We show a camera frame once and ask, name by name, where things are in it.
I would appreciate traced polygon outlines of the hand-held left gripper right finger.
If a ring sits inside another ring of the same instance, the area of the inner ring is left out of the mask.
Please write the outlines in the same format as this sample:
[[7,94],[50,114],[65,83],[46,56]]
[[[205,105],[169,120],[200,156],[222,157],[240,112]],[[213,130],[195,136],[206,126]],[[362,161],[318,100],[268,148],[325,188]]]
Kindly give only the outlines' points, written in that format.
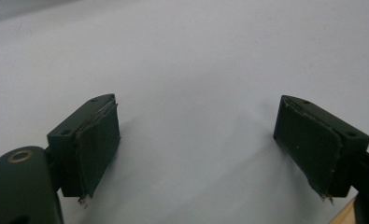
[[345,197],[350,169],[365,154],[369,135],[301,98],[280,98],[273,134],[322,198]]

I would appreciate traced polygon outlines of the pale blue table mat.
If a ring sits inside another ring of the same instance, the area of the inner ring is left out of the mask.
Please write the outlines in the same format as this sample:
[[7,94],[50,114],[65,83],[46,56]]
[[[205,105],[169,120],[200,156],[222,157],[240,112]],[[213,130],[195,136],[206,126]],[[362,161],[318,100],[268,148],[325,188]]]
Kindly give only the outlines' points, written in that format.
[[329,224],[273,130],[286,94],[369,135],[369,0],[0,0],[0,156],[106,93],[119,151],[65,224]]

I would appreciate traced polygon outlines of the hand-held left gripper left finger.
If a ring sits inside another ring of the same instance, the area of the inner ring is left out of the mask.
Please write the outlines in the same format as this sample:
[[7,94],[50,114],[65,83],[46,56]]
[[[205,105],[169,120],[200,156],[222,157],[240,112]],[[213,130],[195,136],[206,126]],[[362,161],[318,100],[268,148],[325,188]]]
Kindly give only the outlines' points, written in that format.
[[92,197],[121,140],[114,94],[97,96],[47,134],[65,197]]

